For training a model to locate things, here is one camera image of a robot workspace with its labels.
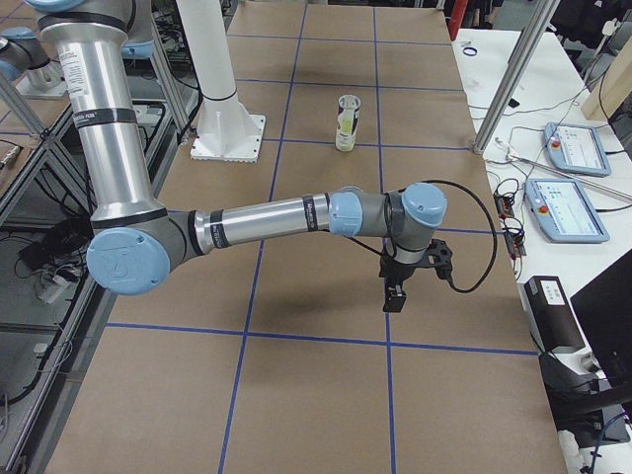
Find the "electronics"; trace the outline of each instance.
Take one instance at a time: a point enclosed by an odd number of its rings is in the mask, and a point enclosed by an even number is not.
[[[524,293],[543,350],[555,354],[572,354],[586,346],[559,278],[534,276],[524,284]]]
[[[596,244],[610,239],[578,181],[528,179],[524,193],[542,232],[552,242]]]
[[[557,169],[591,176],[612,173],[595,127],[550,122],[544,128],[544,139]]]
[[[614,386],[628,385],[632,415],[632,250],[571,297],[586,339]]]

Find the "black band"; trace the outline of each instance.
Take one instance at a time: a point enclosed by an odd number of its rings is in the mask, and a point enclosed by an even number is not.
[[[191,246],[194,248],[198,255],[204,255],[204,252],[201,250],[198,242],[198,234],[196,233],[196,212],[194,210],[189,212],[188,224],[189,240],[191,241]]]
[[[132,109],[93,109],[76,113],[72,119],[77,128],[105,123],[136,123],[136,112]]]
[[[167,217],[167,209],[152,210],[151,212],[145,212],[144,214],[128,215],[126,217],[117,217],[116,219],[106,220],[93,220],[93,229],[109,229],[111,227],[125,227],[126,225],[140,224],[141,222],[148,222],[150,220],[159,219],[160,217]]]
[[[213,99],[212,97],[209,97],[209,96],[204,96],[204,98],[209,99],[210,101],[214,101],[214,102],[222,102],[222,101],[227,101],[228,99],[231,99],[232,97],[235,96],[235,94],[237,94],[237,89],[235,89],[235,92],[233,92],[230,96],[222,97],[221,99]]]
[[[50,64],[50,58],[47,58],[46,61],[44,61],[42,64],[38,64],[37,66],[31,66],[29,70],[36,71],[40,69],[41,67],[48,66],[49,64]]]
[[[108,27],[114,27],[122,32],[127,33],[125,28],[125,22],[116,17],[110,15],[101,15],[100,13],[87,13],[87,12],[61,12],[51,13],[45,17],[41,17],[38,20],[39,30],[43,31],[53,25],[60,23],[98,23],[106,25]]]
[[[129,14],[129,21],[125,25],[127,31],[131,30],[134,22],[136,21],[136,0],[131,0],[131,13]]]
[[[313,195],[303,196],[303,210],[305,211],[305,223],[307,232],[318,230],[318,217],[316,215],[316,204]]]
[[[214,210],[210,214],[210,238],[213,239],[213,245],[216,249],[225,249],[230,247],[226,233],[224,232],[224,224],[221,223],[224,209]]]

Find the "label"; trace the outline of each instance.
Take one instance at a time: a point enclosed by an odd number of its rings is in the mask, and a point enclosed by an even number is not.
[[[546,296],[546,301],[551,306],[564,306],[564,297],[562,296],[562,290],[557,281],[551,279],[544,279],[540,282],[542,285],[542,291]]]
[[[303,210],[305,211],[305,222],[307,223],[307,231],[314,232],[318,230],[318,217],[316,215],[316,204],[314,196],[303,196]]]
[[[63,68],[64,81],[68,87],[70,99],[89,94],[88,81],[84,71],[84,60],[81,49],[67,50],[59,54],[59,62]]]

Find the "metal frame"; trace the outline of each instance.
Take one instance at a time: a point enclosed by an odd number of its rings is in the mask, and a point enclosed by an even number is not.
[[[485,119],[481,123],[476,139],[472,144],[472,151],[474,153],[482,155],[492,140],[492,135],[496,131],[503,117],[503,113],[514,94],[515,88],[531,60],[531,56],[533,56],[535,49],[540,43],[542,34],[546,31],[559,3],[560,0],[540,0],[535,6],[535,11],[533,12],[529,24],[520,33],[520,38],[518,38],[515,48],[513,49],[507,70],[505,71],[505,76],[503,76],[501,80],[501,86],[496,92],[490,104],[490,108],[485,115]]]

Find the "plastic cup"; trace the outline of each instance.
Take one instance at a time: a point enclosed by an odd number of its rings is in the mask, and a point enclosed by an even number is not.
[[[356,145],[359,106],[360,100],[356,96],[345,95],[338,99],[336,148],[340,151],[352,151]]]

